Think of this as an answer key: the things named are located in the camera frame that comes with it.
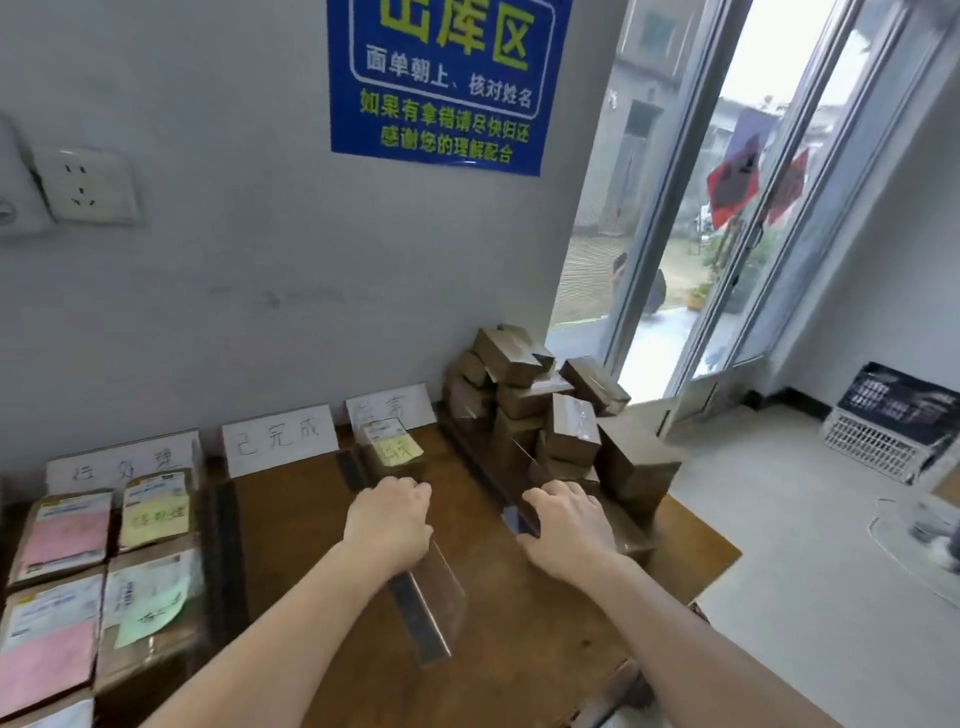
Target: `person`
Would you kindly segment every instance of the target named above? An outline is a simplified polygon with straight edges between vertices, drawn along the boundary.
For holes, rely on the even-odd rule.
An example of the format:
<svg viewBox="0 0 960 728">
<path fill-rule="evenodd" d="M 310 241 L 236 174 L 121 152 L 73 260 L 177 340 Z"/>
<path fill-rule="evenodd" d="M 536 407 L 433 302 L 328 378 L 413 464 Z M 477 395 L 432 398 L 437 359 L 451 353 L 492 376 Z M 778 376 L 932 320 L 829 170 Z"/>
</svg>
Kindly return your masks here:
<svg viewBox="0 0 960 728">
<path fill-rule="evenodd" d="M 185 683 L 145 728 L 299 728 L 340 643 L 388 579 L 426 554 L 430 486 L 388 477 L 350 506 L 344 537 L 280 601 Z M 535 565 L 612 620 L 675 728 L 837 726 L 617 553 L 600 503 L 575 483 L 523 494 Z"/>
</svg>

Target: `green sticky note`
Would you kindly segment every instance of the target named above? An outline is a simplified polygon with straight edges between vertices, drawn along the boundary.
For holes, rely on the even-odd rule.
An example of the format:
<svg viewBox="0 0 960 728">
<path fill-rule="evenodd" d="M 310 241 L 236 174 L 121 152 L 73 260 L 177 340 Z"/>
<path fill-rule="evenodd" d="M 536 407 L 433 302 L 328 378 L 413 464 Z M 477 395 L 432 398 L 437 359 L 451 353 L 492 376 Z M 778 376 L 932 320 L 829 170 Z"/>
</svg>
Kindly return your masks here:
<svg viewBox="0 0 960 728">
<path fill-rule="evenodd" d="M 187 575 L 170 589 L 136 599 L 127 607 L 120 620 L 120 629 L 113 648 L 126 647 L 159 632 L 180 613 L 189 592 L 190 576 Z"/>
</svg>

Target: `electrical outlet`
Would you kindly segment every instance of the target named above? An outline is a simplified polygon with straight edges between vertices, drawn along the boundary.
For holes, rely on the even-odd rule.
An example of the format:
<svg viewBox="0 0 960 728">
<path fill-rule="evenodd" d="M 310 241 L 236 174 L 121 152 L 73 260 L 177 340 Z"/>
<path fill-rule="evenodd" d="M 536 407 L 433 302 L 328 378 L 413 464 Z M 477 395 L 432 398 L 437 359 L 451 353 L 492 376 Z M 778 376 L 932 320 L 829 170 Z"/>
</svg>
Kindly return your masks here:
<svg viewBox="0 0 960 728">
<path fill-rule="evenodd" d="M 34 162 L 58 220 L 132 225 L 139 220 L 124 160 L 92 149 L 35 147 Z"/>
</svg>

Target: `black object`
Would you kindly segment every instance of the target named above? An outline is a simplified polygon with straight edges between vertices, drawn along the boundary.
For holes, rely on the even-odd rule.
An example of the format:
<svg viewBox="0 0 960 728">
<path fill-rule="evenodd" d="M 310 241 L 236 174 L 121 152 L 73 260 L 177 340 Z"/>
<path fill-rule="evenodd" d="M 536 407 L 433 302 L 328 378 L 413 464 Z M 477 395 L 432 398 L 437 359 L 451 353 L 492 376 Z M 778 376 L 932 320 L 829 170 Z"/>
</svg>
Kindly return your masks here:
<svg viewBox="0 0 960 728">
<path fill-rule="evenodd" d="M 743 396 L 741 402 L 755 412 L 767 409 L 775 404 L 783 404 L 821 422 L 829 416 L 833 409 L 829 404 L 824 404 L 793 387 L 786 387 L 768 397 L 764 397 L 757 390 L 751 389 Z"/>
</svg>

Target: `package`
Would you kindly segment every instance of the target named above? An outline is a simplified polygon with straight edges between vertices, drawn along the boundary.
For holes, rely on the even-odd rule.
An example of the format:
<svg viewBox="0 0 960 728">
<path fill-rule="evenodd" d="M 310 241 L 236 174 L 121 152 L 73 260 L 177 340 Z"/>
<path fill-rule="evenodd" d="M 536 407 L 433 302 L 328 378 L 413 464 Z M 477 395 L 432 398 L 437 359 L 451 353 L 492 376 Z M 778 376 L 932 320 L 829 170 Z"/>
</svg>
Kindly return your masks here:
<svg viewBox="0 0 960 728">
<path fill-rule="evenodd" d="M 466 379 L 474 387 L 483 389 L 493 387 L 493 378 L 480 357 L 473 352 L 463 352 L 451 369 Z"/>
<path fill-rule="evenodd" d="M 7 580 L 11 589 L 62 578 L 107 560 L 112 490 L 34 503 Z"/>
<path fill-rule="evenodd" d="M 613 530 L 617 552 L 629 556 L 641 566 L 646 564 L 654 552 L 653 539 L 643 532 L 643 529 L 623 508 L 606 496 L 595 495 L 603 506 L 604 516 L 607 517 L 607 522 Z"/>
<path fill-rule="evenodd" d="M 933 489 L 933 495 L 960 508 L 960 468 L 947 473 L 947 477 Z"/>
<path fill-rule="evenodd" d="M 547 349 L 543 344 L 538 344 L 534 341 L 534 338 L 530 335 L 530 332 L 527 331 L 524 327 L 515 327 L 510 324 L 500 324 L 498 326 L 501 331 L 506 331 L 507 333 L 513 334 L 516 338 L 520 339 L 524 344 L 530 347 L 530 352 L 533 354 L 534 358 L 540 363 L 543 367 L 543 372 L 547 372 L 553 369 L 553 365 L 557 363 L 557 357 Z"/>
<path fill-rule="evenodd" d="M 0 723 L 0 728 L 92 728 L 93 693 L 76 691 L 45 708 Z"/>
<path fill-rule="evenodd" d="M 508 417 L 503 409 L 498 409 L 496 419 L 493 422 L 492 444 L 497 448 L 507 447 L 509 443 L 516 442 L 527 452 L 533 454 L 537 446 L 537 434 L 545 424 L 546 418 L 542 415 L 514 420 Z"/>
<path fill-rule="evenodd" d="M 357 443 L 377 482 L 390 476 L 423 481 L 426 455 L 400 420 L 393 418 L 363 425 L 357 433 Z"/>
<path fill-rule="evenodd" d="M 630 404 L 627 390 L 613 381 L 592 356 L 567 359 L 560 374 L 573 385 L 577 397 L 590 402 L 598 415 L 618 415 Z"/>
<path fill-rule="evenodd" d="M 570 395 L 551 395 L 546 418 L 546 452 L 554 460 L 589 467 L 600 449 L 600 430 L 590 403 Z"/>
<path fill-rule="evenodd" d="M 462 376 L 454 376 L 447 384 L 446 405 L 456 420 L 489 420 L 493 416 L 493 389 L 479 389 Z"/>
<path fill-rule="evenodd" d="M 545 414 L 550 409 L 554 394 L 573 394 L 573 385 L 556 372 L 540 375 L 529 387 L 511 387 L 500 384 L 496 388 L 496 403 L 515 420 Z"/>
<path fill-rule="evenodd" d="M 194 493 L 190 468 L 131 480 L 123 492 L 120 552 L 196 531 Z"/>
<path fill-rule="evenodd" d="M 592 495 L 600 493 L 600 478 L 592 466 L 565 463 L 563 460 L 554 460 L 546 451 L 545 431 L 541 430 L 537 436 L 537 459 L 530 464 L 527 477 L 534 485 L 543 485 L 551 480 L 579 483 L 584 490 Z"/>
<path fill-rule="evenodd" d="M 543 365 L 530 346 L 508 331 L 481 328 L 473 341 L 473 351 L 499 384 L 529 387 L 543 374 Z"/>
<path fill-rule="evenodd" d="M 159 690 L 151 675 L 170 662 L 185 679 L 204 640 L 203 596 L 197 533 L 111 559 L 94 694 L 119 690 L 134 702 L 133 693 Z"/>
<path fill-rule="evenodd" d="M 597 472 L 627 512 L 645 522 L 669 490 L 682 454 L 653 432 L 637 427 L 633 418 L 601 418 L 599 426 L 603 446 L 597 454 Z"/>
<path fill-rule="evenodd" d="M 90 681 L 97 656 L 104 568 L 7 598 L 0 621 L 0 718 Z"/>
</svg>

